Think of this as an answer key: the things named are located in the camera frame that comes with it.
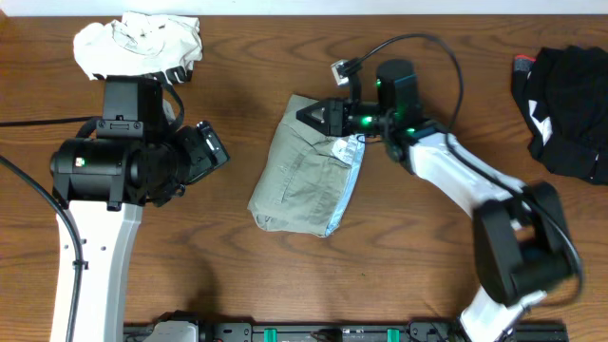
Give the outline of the khaki green shorts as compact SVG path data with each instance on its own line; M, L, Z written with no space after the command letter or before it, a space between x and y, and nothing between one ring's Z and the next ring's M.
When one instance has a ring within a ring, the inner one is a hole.
M350 202L366 146L360 135L326 137L299 121L296 111L313 103L293 95L275 131L248 203L264 231L326 238Z

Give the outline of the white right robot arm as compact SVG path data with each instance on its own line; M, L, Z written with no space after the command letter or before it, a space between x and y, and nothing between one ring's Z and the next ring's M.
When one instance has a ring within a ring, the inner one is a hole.
M548 292L580 272L556 189L527 185L463 148L417 103L329 99L300 109L297 119L328 137L380 137L410 174L444 192L472 220L480 288L451 337L505 340Z

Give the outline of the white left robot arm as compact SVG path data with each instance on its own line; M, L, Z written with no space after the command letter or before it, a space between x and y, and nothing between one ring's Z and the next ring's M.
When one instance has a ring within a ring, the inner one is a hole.
M119 341L130 257L146 204L181 197L230 157L212 125L156 143L72 138L52 155L60 261L51 340Z

